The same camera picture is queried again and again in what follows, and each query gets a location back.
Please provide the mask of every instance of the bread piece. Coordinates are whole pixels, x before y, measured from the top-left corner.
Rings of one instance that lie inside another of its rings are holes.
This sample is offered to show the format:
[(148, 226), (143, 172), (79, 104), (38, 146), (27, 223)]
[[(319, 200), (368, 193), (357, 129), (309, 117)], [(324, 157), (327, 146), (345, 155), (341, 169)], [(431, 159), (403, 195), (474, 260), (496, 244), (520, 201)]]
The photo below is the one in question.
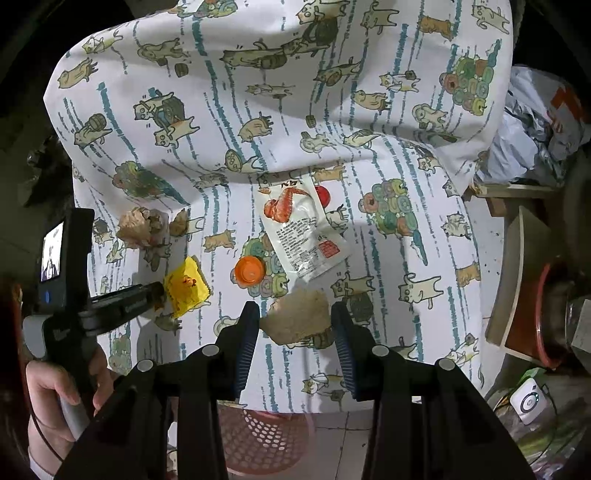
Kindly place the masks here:
[(298, 288), (277, 299), (260, 326), (277, 345), (322, 333), (330, 327), (328, 299), (321, 290)]

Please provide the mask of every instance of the food packet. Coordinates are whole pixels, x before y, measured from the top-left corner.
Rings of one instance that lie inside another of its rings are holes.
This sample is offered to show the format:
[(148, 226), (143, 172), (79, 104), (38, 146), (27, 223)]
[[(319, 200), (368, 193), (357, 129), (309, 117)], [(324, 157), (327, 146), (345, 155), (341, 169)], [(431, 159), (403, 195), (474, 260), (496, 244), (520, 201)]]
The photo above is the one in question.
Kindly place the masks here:
[(309, 175), (257, 190), (255, 209), (288, 274), (308, 282), (350, 254), (345, 239), (326, 220)]
[(173, 318), (187, 313), (195, 305), (211, 296), (211, 291), (201, 276), (199, 266), (192, 257), (185, 258), (181, 266), (166, 276), (164, 289), (173, 306)]

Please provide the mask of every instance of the cable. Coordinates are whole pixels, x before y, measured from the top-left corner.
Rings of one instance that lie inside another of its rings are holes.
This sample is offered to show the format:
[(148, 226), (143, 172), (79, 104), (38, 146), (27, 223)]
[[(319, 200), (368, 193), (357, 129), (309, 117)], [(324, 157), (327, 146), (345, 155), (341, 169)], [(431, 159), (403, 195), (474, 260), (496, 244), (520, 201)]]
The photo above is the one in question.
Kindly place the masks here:
[(548, 449), (550, 448), (552, 443), (554, 443), (554, 439), (556, 438), (556, 433), (558, 432), (558, 410), (556, 409), (556, 404), (554, 403), (554, 399), (552, 398), (552, 395), (550, 395), (550, 390), (548, 388), (546, 390), (547, 391), (544, 391), (544, 389), (542, 388), (542, 391), (544, 391), (546, 396), (550, 399), (550, 402), (552, 403), (552, 407), (554, 409), (554, 431), (552, 432), (552, 436), (550, 437), (550, 441), (548, 442), (548, 445), (546, 446), (546, 448), (544, 450), (542, 450), (542, 452), (532, 462), (528, 463), (529, 466), (532, 466), (534, 463), (536, 463), (538, 460), (540, 460), (540, 458), (542, 458), (542, 456), (544, 456), (544, 454), (548, 451)]
[(39, 436), (41, 437), (41, 440), (43, 440), (43, 442), (45, 443), (45, 445), (47, 446), (47, 448), (49, 448), (50, 452), (53, 453), (56, 458), (60, 461), (60, 463), (64, 462), (64, 459), (59, 455), (59, 453), (57, 453), (54, 448), (51, 446), (51, 444), (49, 443), (49, 441), (45, 438), (45, 435), (43, 435), (43, 432), (41, 431), (41, 428), (39, 427), (39, 423), (37, 421), (37, 416), (35, 415), (35, 412), (33, 411), (33, 404), (31, 402), (31, 398), (29, 397), (28, 393), (25, 392), (25, 397), (27, 398), (27, 403), (29, 406), (29, 410), (31, 412), (31, 418), (33, 420), (33, 423), (35, 425), (35, 428), (37, 429), (37, 433), (39, 434)]
[(54, 448), (50, 445), (49, 441), (45, 438), (45, 435), (43, 435), (43, 432), (39, 428), (39, 424), (37, 423), (37, 416), (35, 415), (35, 412), (33, 412), (32, 407), (31, 407), (31, 418), (33, 419), (33, 423), (35, 424), (35, 428), (37, 429), (37, 433), (41, 436), (41, 440), (43, 440), (45, 442), (45, 445), (47, 446), (47, 448), (49, 448), (49, 450), (57, 457), (57, 459), (60, 461), (60, 463), (63, 463), (64, 459), (59, 455), (59, 453), (57, 453), (54, 450)]
[[(540, 460), (540, 458), (542, 458), (542, 456), (548, 451), (548, 449), (556, 439), (556, 433), (558, 432), (558, 410), (556, 408), (556, 404), (554, 403), (554, 399), (552, 398), (552, 395), (550, 395), (550, 390), (548, 388), (546, 388), (545, 390), (544, 388), (542, 388), (542, 391), (550, 399), (550, 402), (552, 403), (552, 408), (554, 409), (554, 431), (552, 432), (552, 436), (550, 437), (550, 441), (548, 442), (546, 448), (542, 450), (542, 452), (532, 462), (528, 463), (529, 466), (532, 466), (534, 463)], [(508, 405), (510, 394), (512, 394), (513, 392), (514, 390), (506, 393), (501, 397), (501, 399), (497, 402), (495, 408), (493, 409), (493, 413), (496, 414), (497, 410)]]

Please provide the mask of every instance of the clutter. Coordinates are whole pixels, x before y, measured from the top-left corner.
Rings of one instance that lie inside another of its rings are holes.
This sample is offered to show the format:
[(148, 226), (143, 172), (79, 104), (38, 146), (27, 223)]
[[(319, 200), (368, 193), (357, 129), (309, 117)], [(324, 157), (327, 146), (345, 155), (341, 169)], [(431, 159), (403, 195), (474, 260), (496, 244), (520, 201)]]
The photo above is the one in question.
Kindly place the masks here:
[(349, 256), (349, 246), (334, 230), (309, 175), (255, 191), (255, 208), (283, 269), (304, 281)]
[(211, 295), (199, 266), (192, 257), (185, 258), (181, 266), (166, 276), (164, 289), (173, 306), (173, 319), (185, 314)]
[[(546, 405), (541, 411), (539, 403), (532, 407), (533, 401), (530, 400), (532, 412), (536, 410), (539, 415), (526, 424), (509, 398), (513, 399), (523, 388), (533, 393), (534, 384), (535, 393), (540, 398), (543, 395)], [(590, 399), (591, 381), (588, 377), (557, 375), (533, 368), (523, 374), (514, 388), (494, 392), (488, 403), (536, 473), (536, 478), (550, 480), (558, 478), (555, 474), (573, 454), (588, 428)]]
[(125, 242), (126, 248), (138, 249), (158, 244), (155, 235), (162, 230), (162, 223), (155, 212), (135, 207), (121, 215), (116, 237)]
[(587, 372), (591, 372), (591, 294), (567, 305), (566, 342)]
[(277, 345), (287, 345), (330, 328), (329, 302), (321, 290), (297, 288), (277, 299), (261, 329)]
[(529, 179), (560, 187), (566, 158), (590, 138), (591, 119), (570, 85), (546, 72), (512, 67), (502, 122), (476, 176), (483, 183)]
[(575, 291), (564, 261), (547, 263), (538, 284), (535, 310), (535, 339), (540, 361), (545, 367), (556, 368), (569, 352), (566, 342), (567, 305)]

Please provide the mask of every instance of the sleeve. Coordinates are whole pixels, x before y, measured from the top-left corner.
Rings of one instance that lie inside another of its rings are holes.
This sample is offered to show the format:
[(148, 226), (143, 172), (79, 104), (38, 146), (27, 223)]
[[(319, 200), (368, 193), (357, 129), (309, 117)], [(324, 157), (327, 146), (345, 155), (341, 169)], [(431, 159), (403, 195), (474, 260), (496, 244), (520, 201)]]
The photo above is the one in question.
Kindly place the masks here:
[(53, 475), (47, 473), (43, 468), (37, 465), (35, 460), (33, 460), (31, 452), (29, 452), (29, 462), (31, 465), (31, 470), (40, 480), (53, 480)]

